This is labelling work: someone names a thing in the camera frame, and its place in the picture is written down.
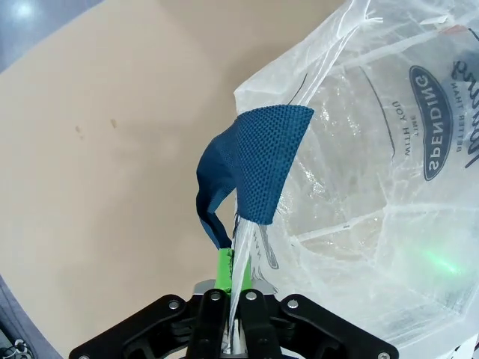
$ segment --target gray floor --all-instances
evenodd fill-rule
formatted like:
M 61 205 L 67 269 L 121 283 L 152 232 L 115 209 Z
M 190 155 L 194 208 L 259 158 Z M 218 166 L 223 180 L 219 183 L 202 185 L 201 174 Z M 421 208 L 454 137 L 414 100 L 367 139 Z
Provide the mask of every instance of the gray floor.
M 101 1 L 0 0 L 0 72 L 42 39 Z M 23 339 L 32 347 L 34 359 L 61 358 L 25 315 L 1 277 L 0 322 L 14 339 Z

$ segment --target beige table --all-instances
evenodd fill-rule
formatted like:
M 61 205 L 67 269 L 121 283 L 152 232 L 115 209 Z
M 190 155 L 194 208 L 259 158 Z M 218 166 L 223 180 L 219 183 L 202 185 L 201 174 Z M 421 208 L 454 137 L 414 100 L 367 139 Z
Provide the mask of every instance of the beige table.
M 337 3 L 109 0 L 0 75 L 0 270 L 63 356 L 214 277 L 199 157 L 234 88 Z

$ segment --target screw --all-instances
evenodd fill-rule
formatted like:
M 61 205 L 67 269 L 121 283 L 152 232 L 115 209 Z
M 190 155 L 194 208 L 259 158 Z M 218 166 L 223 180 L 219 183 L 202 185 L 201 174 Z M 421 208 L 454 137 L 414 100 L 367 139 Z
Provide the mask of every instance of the screw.
M 298 301 L 291 299 L 290 301 L 287 302 L 287 306 L 291 309 L 296 309 L 299 307 Z
M 249 301 L 253 301 L 257 298 L 256 296 L 256 293 L 255 292 L 248 292 L 246 293 L 246 299 L 248 299 Z
M 219 299 L 221 299 L 221 297 L 222 297 L 222 295 L 219 294 L 219 292 L 213 292 L 213 293 L 211 293 L 211 296 L 210 296 L 212 301 L 219 301 Z
M 180 307 L 180 303 L 178 303 L 178 301 L 170 301 L 168 306 L 170 307 L 170 309 L 175 310 Z

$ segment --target blue fabric strap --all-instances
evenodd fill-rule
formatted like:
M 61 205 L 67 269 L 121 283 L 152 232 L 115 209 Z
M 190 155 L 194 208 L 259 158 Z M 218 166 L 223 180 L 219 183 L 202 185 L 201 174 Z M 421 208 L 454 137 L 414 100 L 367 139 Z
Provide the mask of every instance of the blue fabric strap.
M 231 246 L 215 211 L 235 188 L 241 217 L 258 224 L 272 223 L 312 116 L 313 110 L 297 105 L 257 108 L 238 116 L 208 145 L 196 171 L 196 210 L 217 248 Z

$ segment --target oval logo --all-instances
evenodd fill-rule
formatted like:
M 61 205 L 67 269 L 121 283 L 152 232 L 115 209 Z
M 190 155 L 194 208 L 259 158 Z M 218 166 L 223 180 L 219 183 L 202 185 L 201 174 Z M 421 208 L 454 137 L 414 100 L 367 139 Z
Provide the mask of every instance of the oval logo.
M 453 117 L 444 89 L 426 69 L 409 69 L 416 102 L 424 126 L 424 178 L 431 181 L 444 167 L 451 148 Z

